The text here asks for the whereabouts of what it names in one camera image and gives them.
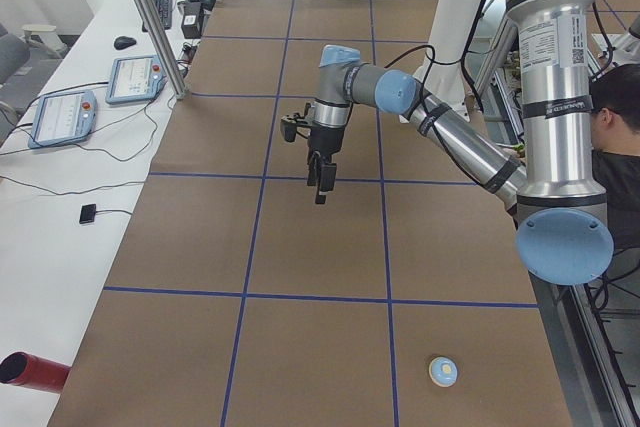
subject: white table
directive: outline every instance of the white table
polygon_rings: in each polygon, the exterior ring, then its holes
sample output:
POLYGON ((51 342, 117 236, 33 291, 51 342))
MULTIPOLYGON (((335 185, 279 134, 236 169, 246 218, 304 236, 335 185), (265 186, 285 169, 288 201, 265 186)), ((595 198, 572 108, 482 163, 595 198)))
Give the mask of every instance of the white table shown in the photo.
MULTIPOLYGON (((173 16, 173 28, 167 35, 177 58, 185 40, 177 8, 173 16)), ((108 0, 43 92, 106 81, 113 59, 153 53, 149 35, 141 31, 133 0, 108 0), (137 45, 116 51, 113 41, 120 35, 134 37, 137 45)), ((110 107, 104 102, 105 91, 104 87, 95 90, 96 129, 144 106, 110 107)), ((171 115, 168 106, 173 105, 173 99, 167 83, 148 108, 158 123, 153 142, 129 162, 68 146, 1 156, 0 175, 57 192, 144 181, 171 115)), ((21 123, 31 122, 34 113, 32 107, 21 123)), ((129 157, 145 145, 153 128, 139 113, 91 135, 83 145, 129 157)), ((26 142, 27 135, 17 132, 0 153, 24 149, 26 142)), ((105 213, 96 216, 92 224, 80 225, 80 208, 95 203, 98 210, 131 212, 141 190, 139 184, 54 196, 7 180, 0 182, 0 360, 25 351, 73 363, 130 218, 125 213, 105 213)), ((0 384, 0 426, 44 426, 58 398, 57 394, 0 384)))

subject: red cylinder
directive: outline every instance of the red cylinder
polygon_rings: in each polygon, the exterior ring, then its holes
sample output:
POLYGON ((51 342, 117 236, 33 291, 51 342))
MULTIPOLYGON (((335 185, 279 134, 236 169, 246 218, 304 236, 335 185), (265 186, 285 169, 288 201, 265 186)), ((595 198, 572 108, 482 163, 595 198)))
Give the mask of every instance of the red cylinder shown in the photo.
POLYGON ((35 355, 15 352, 0 364, 0 382, 45 392, 62 392, 69 367, 35 355))

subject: black shirt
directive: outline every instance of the black shirt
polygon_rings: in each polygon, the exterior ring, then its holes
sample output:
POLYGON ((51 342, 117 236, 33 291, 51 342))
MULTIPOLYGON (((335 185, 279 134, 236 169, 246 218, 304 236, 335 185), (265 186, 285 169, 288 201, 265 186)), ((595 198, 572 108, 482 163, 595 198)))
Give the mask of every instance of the black shirt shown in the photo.
POLYGON ((593 178, 607 189, 616 249, 640 247, 640 157, 593 151, 593 178))

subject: blue and white control device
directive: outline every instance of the blue and white control device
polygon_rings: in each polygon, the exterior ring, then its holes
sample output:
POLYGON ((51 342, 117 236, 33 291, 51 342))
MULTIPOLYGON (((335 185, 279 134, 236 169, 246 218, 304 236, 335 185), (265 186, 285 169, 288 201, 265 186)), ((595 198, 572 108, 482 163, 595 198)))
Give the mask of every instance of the blue and white control device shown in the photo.
POLYGON ((118 105, 153 100, 166 81, 157 55, 116 59, 111 69, 106 101, 118 105))
POLYGON ((96 105, 96 96, 90 90, 43 96, 27 145, 38 149, 86 139, 95 121, 96 105))

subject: gray chair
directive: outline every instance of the gray chair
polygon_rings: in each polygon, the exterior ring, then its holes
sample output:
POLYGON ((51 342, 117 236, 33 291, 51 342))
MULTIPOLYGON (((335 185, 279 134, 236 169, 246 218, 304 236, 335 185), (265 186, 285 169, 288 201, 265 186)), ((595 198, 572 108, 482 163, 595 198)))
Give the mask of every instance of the gray chair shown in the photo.
POLYGON ((25 41, 10 34, 0 24, 0 140, 6 138, 62 62, 60 55, 51 58, 56 55, 30 38, 25 41))

